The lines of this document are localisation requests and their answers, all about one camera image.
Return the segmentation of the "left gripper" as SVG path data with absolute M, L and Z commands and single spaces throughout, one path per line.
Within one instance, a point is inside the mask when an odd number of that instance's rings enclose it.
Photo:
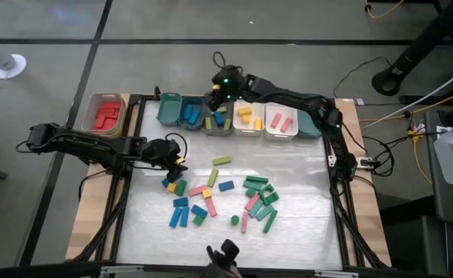
M 181 157 L 181 149 L 175 140 L 154 139 L 143 145 L 143 162 L 152 166 L 171 167 Z M 180 172 L 187 171 L 188 167 L 179 163 L 177 167 L 168 170 L 167 181 L 175 182 L 180 177 Z

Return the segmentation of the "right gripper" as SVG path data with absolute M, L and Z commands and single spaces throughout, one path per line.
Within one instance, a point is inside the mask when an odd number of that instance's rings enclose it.
M 211 81 L 212 91 L 205 94 L 205 106 L 214 112 L 225 101 L 236 101 L 242 96 L 246 77 L 241 66 L 228 65 L 222 67 Z

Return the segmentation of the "blue plastic bin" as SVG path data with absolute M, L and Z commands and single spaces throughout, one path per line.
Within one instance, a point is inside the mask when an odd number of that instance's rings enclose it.
M 200 110 L 200 116 L 195 125 L 190 125 L 189 120 L 184 119 L 184 112 L 187 105 L 192 105 L 193 110 Z M 178 123 L 185 129 L 196 131 L 201 129 L 204 119 L 204 99 L 202 97 L 183 97 L 181 101 L 181 110 L 178 118 Z

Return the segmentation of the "grey plastic bin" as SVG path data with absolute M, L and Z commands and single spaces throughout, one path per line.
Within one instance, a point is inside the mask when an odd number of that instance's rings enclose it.
M 232 121 L 233 118 L 233 103 L 223 103 L 220 107 L 225 107 L 227 110 L 225 113 L 223 113 L 224 120 L 226 118 L 229 118 Z M 211 118 L 211 124 L 212 124 L 212 129 L 207 130 L 205 126 L 205 118 L 210 117 Z M 204 120 L 202 127 L 205 130 L 205 133 L 208 136 L 219 136 L 219 137 L 227 137 L 230 135 L 232 132 L 232 123 L 231 123 L 231 128 L 229 131 L 225 131 L 223 127 L 218 127 L 216 122 L 215 122 L 215 112 L 211 112 L 205 105 L 204 105 Z

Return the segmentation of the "white plastic bin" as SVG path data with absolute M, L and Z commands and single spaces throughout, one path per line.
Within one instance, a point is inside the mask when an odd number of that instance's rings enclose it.
M 276 113 L 281 113 L 282 119 L 276 128 L 271 128 L 270 124 Z M 272 141 L 291 141 L 299 132 L 297 115 L 297 109 L 275 103 L 267 103 L 265 105 L 265 137 Z M 287 132 L 283 133 L 280 129 L 287 117 L 292 118 L 292 124 Z
M 238 115 L 238 109 L 241 107 L 251 107 L 252 114 L 249 124 L 244 124 L 242 117 Z M 243 100 L 238 100 L 234 103 L 233 112 L 233 129 L 234 133 L 239 136 L 259 137 L 265 130 L 265 106 L 261 103 L 248 103 Z M 261 118 L 263 129 L 261 131 L 254 130 L 254 122 L 256 118 Z

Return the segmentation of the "teal plastic bin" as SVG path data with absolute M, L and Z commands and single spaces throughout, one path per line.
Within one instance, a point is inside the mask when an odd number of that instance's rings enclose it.
M 157 120 L 164 126 L 177 125 L 182 96 L 179 93 L 162 93 Z
M 298 110 L 297 114 L 298 114 L 297 119 L 298 119 L 298 127 L 299 127 L 299 132 L 298 132 L 299 137 L 317 138 L 317 137 L 322 136 L 319 129 L 313 123 L 313 119 L 307 112 Z

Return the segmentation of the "long green block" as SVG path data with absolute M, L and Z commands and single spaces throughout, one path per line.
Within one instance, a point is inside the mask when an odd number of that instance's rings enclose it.
M 278 214 L 277 210 L 272 210 L 270 212 L 268 221 L 265 224 L 264 229 L 262 230 L 264 233 L 268 233 L 269 230 L 272 228 L 272 224 L 273 224 L 274 220 L 276 219 L 277 214 Z

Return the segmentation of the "translucent beige plastic bin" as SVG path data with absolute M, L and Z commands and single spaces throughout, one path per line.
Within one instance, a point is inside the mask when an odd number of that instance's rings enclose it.
M 101 109 L 103 102 L 121 102 L 120 114 L 117 125 L 110 130 L 95 130 L 96 114 Z M 81 123 L 81 130 L 87 133 L 100 135 L 102 137 L 119 137 L 123 130 L 123 122 L 125 118 L 127 105 L 122 96 L 118 93 L 95 93 L 90 97 L 83 122 Z

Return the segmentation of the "white usb hub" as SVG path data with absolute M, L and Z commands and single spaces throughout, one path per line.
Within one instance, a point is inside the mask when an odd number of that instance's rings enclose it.
M 372 157 L 358 157 L 357 158 L 357 168 L 365 170 L 373 170 L 379 168 L 381 163 Z

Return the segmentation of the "black front crossbar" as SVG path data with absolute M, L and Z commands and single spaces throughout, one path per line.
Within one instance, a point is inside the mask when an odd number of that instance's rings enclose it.
M 41 277 L 47 276 L 91 276 L 102 273 L 119 273 L 124 270 L 131 272 L 162 272 L 162 273 L 202 273 L 204 266 L 171 266 L 171 265 L 126 265 L 112 261 L 68 262 L 34 266 L 13 266 L 0 268 L 0 277 Z M 374 269 L 348 266 L 343 272 L 355 278 L 453 278 L 423 273 L 411 273 L 393 269 Z

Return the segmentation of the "black floor stand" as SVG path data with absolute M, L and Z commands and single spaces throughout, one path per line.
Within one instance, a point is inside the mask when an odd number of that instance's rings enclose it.
M 449 36 L 453 45 L 453 0 L 443 8 L 431 24 L 384 71 L 375 74 L 372 87 L 385 96 L 396 95 L 407 75 Z

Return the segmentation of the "power strip with plugs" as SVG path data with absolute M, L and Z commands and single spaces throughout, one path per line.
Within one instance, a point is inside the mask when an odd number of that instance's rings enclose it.
M 407 136 L 412 140 L 412 141 L 418 141 L 424 136 L 425 132 L 425 125 L 424 124 L 419 124 L 417 126 L 411 127 L 407 131 Z

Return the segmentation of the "dark floor case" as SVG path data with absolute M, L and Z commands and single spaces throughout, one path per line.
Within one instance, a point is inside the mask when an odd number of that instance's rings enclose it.
M 393 266 L 447 276 L 445 224 L 436 217 L 434 197 L 406 200 L 380 210 Z

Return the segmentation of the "black table frame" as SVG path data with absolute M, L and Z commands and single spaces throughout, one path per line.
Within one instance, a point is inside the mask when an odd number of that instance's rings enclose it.
M 121 97 L 127 105 L 123 133 L 135 135 L 140 131 L 147 102 L 156 100 L 157 97 L 150 94 L 129 93 L 123 93 Z M 125 190 L 130 187 L 131 177 L 118 178 L 104 175 L 101 170 L 102 168 L 97 164 L 89 166 L 88 174 L 92 177 L 83 183 L 81 201 L 66 251 L 67 260 L 75 258 L 83 251 L 83 248 L 90 243 L 99 228 L 109 218 L 109 214 L 117 206 L 120 197 L 127 195 Z M 362 178 L 357 178 L 349 185 L 341 187 L 344 193 L 340 196 L 340 203 L 347 211 L 353 225 L 360 229 L 362 238 L 367 241 L 367 245 L 374 251 L 375 256 L 390 266 L 390 255 L 377 206 L 376 193 L 367 183 L 371 177 L 361 170 L 357 174 Z M 123 221 L 124 215 L 118 215 L 102 242 L 90 256 L 91 261 L 116 258 Z M 353 239 L 350 230 L 340 218 L 336 218 L 336 234 L 343 255 L 344 269 L 351 268 L 352 271 L 355 271 L 357 268 L 370 269 L 372 267 L 362 249 Z

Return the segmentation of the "white pedestal stand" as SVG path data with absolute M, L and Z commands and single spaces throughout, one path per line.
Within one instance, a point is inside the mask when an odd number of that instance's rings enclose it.
M 25 71 L 27 60 L 24 56 L 10 53 L 0 45 L 0 80 L 16 78 Z

